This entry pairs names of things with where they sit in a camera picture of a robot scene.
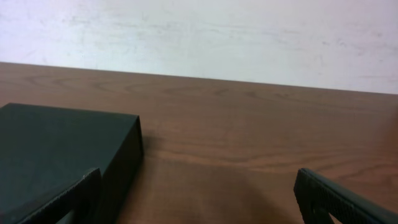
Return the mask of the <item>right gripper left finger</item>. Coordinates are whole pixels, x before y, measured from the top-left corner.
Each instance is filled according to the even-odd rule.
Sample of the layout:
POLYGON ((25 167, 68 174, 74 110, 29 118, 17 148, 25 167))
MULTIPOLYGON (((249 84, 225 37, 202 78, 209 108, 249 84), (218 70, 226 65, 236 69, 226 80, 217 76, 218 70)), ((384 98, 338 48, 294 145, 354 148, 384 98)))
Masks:
POLYGON ((38 205, 26 207, 18 224, 57 223, 71 213, 71 223, 90 219, 101 193, 101 172, 92 168, 76 182, 62 188, 38 205))

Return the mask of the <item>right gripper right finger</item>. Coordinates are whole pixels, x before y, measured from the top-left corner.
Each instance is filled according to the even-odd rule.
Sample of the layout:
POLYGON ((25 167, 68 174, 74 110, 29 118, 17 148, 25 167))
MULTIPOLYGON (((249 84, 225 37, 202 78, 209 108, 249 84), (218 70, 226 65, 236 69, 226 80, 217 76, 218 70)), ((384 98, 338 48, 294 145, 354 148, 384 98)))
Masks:
POLYGON ((395 224, 397 214, 307 168, 297 172, 294 194, 306 224, 395 224))

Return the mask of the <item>dark green box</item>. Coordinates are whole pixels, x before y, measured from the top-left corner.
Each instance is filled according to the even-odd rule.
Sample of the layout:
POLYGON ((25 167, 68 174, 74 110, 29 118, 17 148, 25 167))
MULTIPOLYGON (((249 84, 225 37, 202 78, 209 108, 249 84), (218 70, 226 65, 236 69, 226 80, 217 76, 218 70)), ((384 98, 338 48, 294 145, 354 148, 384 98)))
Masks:
POLYGON ((92 168, 101 193, 90 219, 115 223, 144 157, 137 115, 9 103, 1 108, 1 222, 18 223, 92 168))

